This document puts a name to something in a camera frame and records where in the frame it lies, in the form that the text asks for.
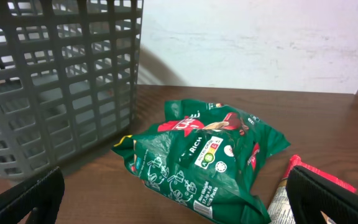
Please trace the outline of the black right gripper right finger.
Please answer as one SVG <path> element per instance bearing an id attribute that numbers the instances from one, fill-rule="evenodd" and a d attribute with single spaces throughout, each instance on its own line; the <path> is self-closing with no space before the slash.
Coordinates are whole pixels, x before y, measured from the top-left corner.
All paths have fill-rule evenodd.
<path id="1" fill-rule="evenodd" d="M 287 195 L 296 223 L 358 224 L 358 195 L 302 166 L 295 166 L 287 179 Z"/>

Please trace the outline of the green Nescafe coffee bag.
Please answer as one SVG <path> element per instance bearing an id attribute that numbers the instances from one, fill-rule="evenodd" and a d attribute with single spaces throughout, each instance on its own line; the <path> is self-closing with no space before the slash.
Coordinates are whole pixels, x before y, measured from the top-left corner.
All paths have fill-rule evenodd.
<path id="1" fill-rule="evenodd" d="M 124 136 L 113 151 L 144 185 L 215 223 L 270 223 L 250 190 L 285 136 L 222 103 L 166 101 L 165 121 Z"/>

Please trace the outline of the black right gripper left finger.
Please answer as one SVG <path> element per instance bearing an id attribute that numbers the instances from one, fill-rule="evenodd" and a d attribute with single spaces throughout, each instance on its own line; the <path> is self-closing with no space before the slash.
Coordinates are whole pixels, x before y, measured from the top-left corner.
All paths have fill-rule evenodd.
<path id="1" fill-rule="evenodd" d="M 0 223 L 54 224 L 64 192 L 59 167 L 40 172 L 0 194 Z"/>

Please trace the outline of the grey plastic basket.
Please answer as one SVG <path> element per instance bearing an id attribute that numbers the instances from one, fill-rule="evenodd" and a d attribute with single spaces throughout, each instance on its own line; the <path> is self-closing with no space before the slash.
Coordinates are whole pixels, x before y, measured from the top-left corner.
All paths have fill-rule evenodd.
<path id="1" fill-rule="evenodd" d="M 0 0 L 0 178 L 26 179 L 132 124 L 143 6 Z"/>

